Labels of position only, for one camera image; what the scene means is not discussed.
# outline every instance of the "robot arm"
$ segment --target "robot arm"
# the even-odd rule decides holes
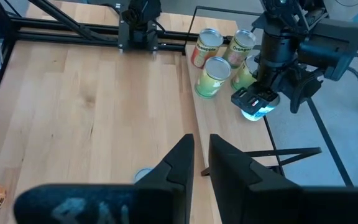
[[[328,18],[323,0],[261,0],[265,12],[252,24],[263,29],[255,58],[256,79],[232,102],[249,114],[272,102],[279,92],[291,99],[291,112],[320,88],[318,76],[338,81],[356,56],[358,23]],[[316,67],[314,71],[306,66]]]

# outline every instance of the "green can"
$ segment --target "green can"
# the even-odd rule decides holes
[[[239,90],[241,87],[245,89],[256,82],[253,77],[254,72],[258,69],[258,64],[255,62],[255,56],[249,56],[241,64],[237,70],[236,75],[231,79],[231,86],[234,90]]]
[[[255,43],[256,36],[251,31],[237,30],[222,58],[229,62],[232,69],[239,68],[249,52],[254,48]]]
[[[202,98],[212,98],[219,91],[224,81],[230,77],[231,68],[221,57],[211,57],[195,85],[197,94]]]

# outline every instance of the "gray floor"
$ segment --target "gray floor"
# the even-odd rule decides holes
[[[358,0],[339,1],[344,4],[358,2]],[[24,14],[27,9],[26,0],[10,0],[10,2],[21,14]],[[161,0],[161,2],[164,12],[177,14],[192,15],[197,5],[262,12],[258,0]],[[333,19],[348,21],[358,13],[358,6],[344,7],[332,0],[326,0],[326,6]],[[250,29],[255,19],[252,16],[203,11],[200,15],[234,19],[240,28],[246,29]],[[256,34],[260,40],[262,32],[257,31]],[[351,66],[358,70],[356,60]],[[358,82],[356,78],[351,73],[345,73],[339,82],[326,80],[313,100],[353,183],[358,185]],[[277,148],[319,146],[323,150],[320,155],[285,166],[286,176],[290,180],[301,185],[344,185],[307,105],[302,105],[298,114],[291,114],[289,100],[283,96],[280,106],[268,115],[268,120]]]

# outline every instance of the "wooden tabletop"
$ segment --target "wooden tabletop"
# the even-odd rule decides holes
[[[53,2],[78,22],[117,25],[103,6]],[[28,17],[52,19],[30,5]],[[166,30],[186,32],[191,16],[162,14]],[[232,35],[234,21],[198,17]],[[18,41],[0,86],[0,223],[15,223],[14,199],[57,182],[131,183],[186,133],[195,137],[192,223],[220,223],[204,168],[186,58],[178,52],[120,54],[118,49]]]

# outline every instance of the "wood grain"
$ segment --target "wood grain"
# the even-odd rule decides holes
[[[117,23],[107,7],[53,3],[80,22]],[[27,15],[51,19],[32,5]],[[182,32],[190,19],[160,18]],[[200,17],[192,32],[205,27],[229,34],[236,23]],[[0,184],[8,194],[0,223],[15,223],[14,199],[36,185],[130,183],[186,133],[195,137],[191,222],[220,223],[211,181],[198,175],[204,162],[184,56],[19,41],[0,86]]]
[[[186,46],[187,65],[192,86],[196,84],[198,76],[202,72],[202,69],[195,67],[191,62],[194,47],[194,45]],[[225,47],[221,47],[217,56],[223,55],[225,50]],[[209,135],[211,133],[219,134],[244,152],[273,150],[265,121],[263,119],[259,121],[245,119],[241,115],[240,109],[231,103],[231,95],[234,91],[230,86],[230,79],[235,72],[232,71],[232,75],[224,82],[213,99],[206,100],[199,97],[192,88],[205,167],[208,167]],[[255,160],[265,166],[278,165],[275,156],[256,157]]]

